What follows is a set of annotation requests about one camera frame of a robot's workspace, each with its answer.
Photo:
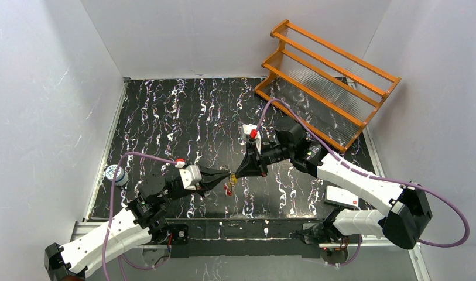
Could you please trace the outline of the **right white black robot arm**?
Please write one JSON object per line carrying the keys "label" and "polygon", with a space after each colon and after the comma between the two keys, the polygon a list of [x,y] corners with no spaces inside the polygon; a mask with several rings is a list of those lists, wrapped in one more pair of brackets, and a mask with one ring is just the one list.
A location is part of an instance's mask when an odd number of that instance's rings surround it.
{"label": "right white black robot arm", "polygon": [[403,249],[412,249],[432,218],[425,192],[404,184],[372,178],[356,165],[343,162],[289,117],[279,120],[276,141],[261,139],[257,126],[244,124],[241,138],[246,152],[236,178],[265,177],[268,166],[289,160],[302,173],[333,183],[372,205],[370,210],[336,208],[322,222],[298,232],[304,242],[336,241],[351,235],[385,237]]}

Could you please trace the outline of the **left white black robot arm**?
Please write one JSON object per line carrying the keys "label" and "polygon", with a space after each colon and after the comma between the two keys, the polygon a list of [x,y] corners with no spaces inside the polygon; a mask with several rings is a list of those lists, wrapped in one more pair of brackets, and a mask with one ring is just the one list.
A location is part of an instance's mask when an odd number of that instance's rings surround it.
{"label": "left white black robot arm", "polygon": [[63,245],[44,250],[44,267],[50,280],[85,280],[112,259],[137,246],[164,242],[185,243],[187,226],[171,226],[165,218],[169,205],[181,198],[205,194],[231,175],[200,165],[155,176],[137,197],[110,220]]}

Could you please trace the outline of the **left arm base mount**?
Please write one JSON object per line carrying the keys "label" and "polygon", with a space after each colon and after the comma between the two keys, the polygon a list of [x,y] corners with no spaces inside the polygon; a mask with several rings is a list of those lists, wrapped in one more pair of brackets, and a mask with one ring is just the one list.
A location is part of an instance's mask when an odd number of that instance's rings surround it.
{"label": "left arm base mount", "polygon": [[186,245],[189,242],[189,226],[187,224],[170,224],[149,228],[150,241],[148,244],[164,245],[169,248],[175,245]]}

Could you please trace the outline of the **white red keyring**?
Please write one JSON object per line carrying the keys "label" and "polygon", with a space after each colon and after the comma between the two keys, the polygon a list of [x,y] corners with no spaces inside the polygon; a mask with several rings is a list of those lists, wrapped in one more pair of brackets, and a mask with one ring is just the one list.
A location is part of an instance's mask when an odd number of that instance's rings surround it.
{"label": "white red keyring", "polygon": [[230,184],[230,176],[228,177],[228,181],[224,184],[224,190],[225,190],[225,195],[226,196],[231,196],[233,195],[234,193],[234,188],[235,188],[235,185],[232,186]]}

